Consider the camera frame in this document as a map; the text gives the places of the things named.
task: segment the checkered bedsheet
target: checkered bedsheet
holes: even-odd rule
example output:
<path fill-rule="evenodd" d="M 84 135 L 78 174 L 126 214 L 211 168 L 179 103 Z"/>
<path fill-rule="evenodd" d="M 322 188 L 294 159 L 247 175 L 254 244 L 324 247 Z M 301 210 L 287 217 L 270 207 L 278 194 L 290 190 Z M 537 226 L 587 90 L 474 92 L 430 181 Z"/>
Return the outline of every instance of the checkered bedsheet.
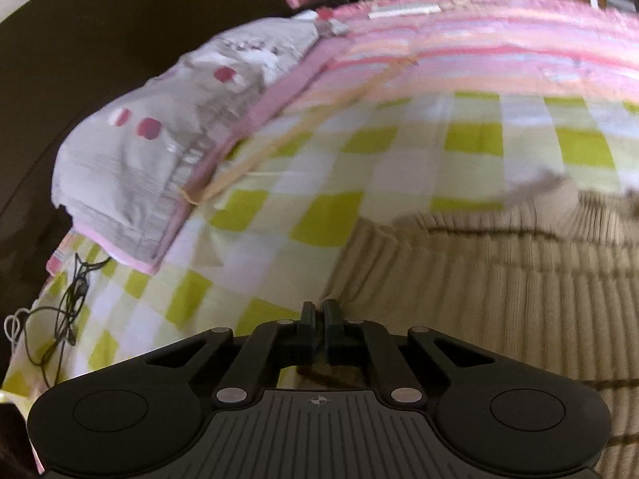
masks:
<path fill-rule="evenodd" d="M 338 100 L 345 74 L 343 86 L 352 86 L 384 66 L 376 59 L 333 67 L 227 164 Z M 418 63 L 408 70 L 420 69 Z M 401 81 L 408 76 L 371 91 L 199 206 L 156 275 L 114 261 L 90 275 L 62 379 L 213 326 L 244 335 L 264 321 L 298 317 L 304 301 L 320 298 L 359 214 L 388 222 L 416 210 L 500 208 L 547 173 L 566 173 L 583 188 L 639 189 L 636 105 L 592 95 L 433 92 L 418 85 L 407 95 Z M 70 242 L 82 260 L 107 256 L 78 234 Z M 69 258 L 35 306 L 56 307 L 72 272 Z M 50 344 L 53 317 L 41 312 L 28 322 L 36 358 Z M 2 390 L 24 415 L 44 390 L 24 344 Z"/>

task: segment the black cable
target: black cable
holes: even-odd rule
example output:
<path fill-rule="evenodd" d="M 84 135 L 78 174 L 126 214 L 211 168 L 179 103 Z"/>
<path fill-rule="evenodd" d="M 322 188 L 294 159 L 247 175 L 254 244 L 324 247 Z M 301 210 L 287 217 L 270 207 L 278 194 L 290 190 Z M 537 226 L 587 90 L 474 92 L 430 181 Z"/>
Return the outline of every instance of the black cable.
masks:
<path fill-rule="evenodd" d="M 60 299 L 60 303 L 57 308 L 52 306 L 40 306 L 32 310 L 18 310 L 15 315 L 9 315 L 4 321 L 4 331 L 10 341 L 12 341 L 12 344 L 15 345 L 15 342 L 20 338 L 20 335 L 24 331 L 24 348 L 27 352 L 27 358 L 29 358 L 31 364 L 40 368 L 40 370 L 42 371 L 42 378 L 47 388 L 51 388 L 52 385 L 47 378 L 46 368 L 53 358 L 53 355 L 55 355 L 56 351 L 58 350 L 58 347 L 60 348 L 60 356 L 58 358 L 58 367 L 56 370 L 56 377 L 54 379 L 53 385 L 56 385 L 60 380 L 62 359 L 65 353 L 66 343 L 68 342 L 69 344 L 71 344 L 71 346 L 74 346 L 77 341 L 77 335 L 73 330 L 73 323 L 82 312 L 82 308 L 84 307 L 84 302 L 86 300 L 86 295 L 89 292 L 89 282 L 87 280 L 87 275 L 91 272 L 95 272 L 96 270 L 100 270 L 109 261 L 111 261 L 111 257 L 107 257 L 104 261 L 101 261 L 99 263 L 87 263 L 82 261 L 78 254 L 75 254 L 75 260 L 73 264 L 73 279 L 71 280 L 71 284 L 69 284 L 69 286 L 66 288 L 66 291 Z M 36 361 L 29 351 L 26 324 L 31 315 L 45 311 L 56 312 L 56 323 L 53 331 L 53 342 L 44 351 L 40 360 Z M 18 318 L 20 314 L 23 315 L 22 320 Z"/>

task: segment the beige knit blanket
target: beige knit blanket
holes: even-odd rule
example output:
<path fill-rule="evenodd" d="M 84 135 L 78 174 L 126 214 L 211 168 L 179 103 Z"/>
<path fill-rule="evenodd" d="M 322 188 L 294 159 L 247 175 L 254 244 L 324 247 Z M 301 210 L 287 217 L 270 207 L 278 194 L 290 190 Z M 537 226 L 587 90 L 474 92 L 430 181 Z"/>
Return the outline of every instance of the beige knit blanket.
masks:
<path fill-rule="evenodd" d="M 362 218 L 325 296 L 391 333 L 429 326 L 595 388 L 613 417 L 597 470 L 638 478 L 638 204 L 562 179 L 507 211 Z"/>

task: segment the pillow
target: pillow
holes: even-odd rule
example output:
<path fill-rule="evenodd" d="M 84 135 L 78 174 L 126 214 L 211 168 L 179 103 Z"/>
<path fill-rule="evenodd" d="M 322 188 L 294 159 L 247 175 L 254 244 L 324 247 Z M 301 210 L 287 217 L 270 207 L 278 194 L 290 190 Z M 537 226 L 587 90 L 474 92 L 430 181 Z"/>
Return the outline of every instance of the pillow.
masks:
<path fill-rule="evenodd" d="M 181 57 L 71 132 L 56 160 L 54 205 L 107 251 L 153 270 L 168 249 L 180 188 L 203 158 L 230 148 L 236 125 L 318 37 L 314 23 L 269 18 Z M 215 166 L 205 169 L 197 175 L 204 183 Z M 178 229 L 169 230 L 174 237 Z"/>

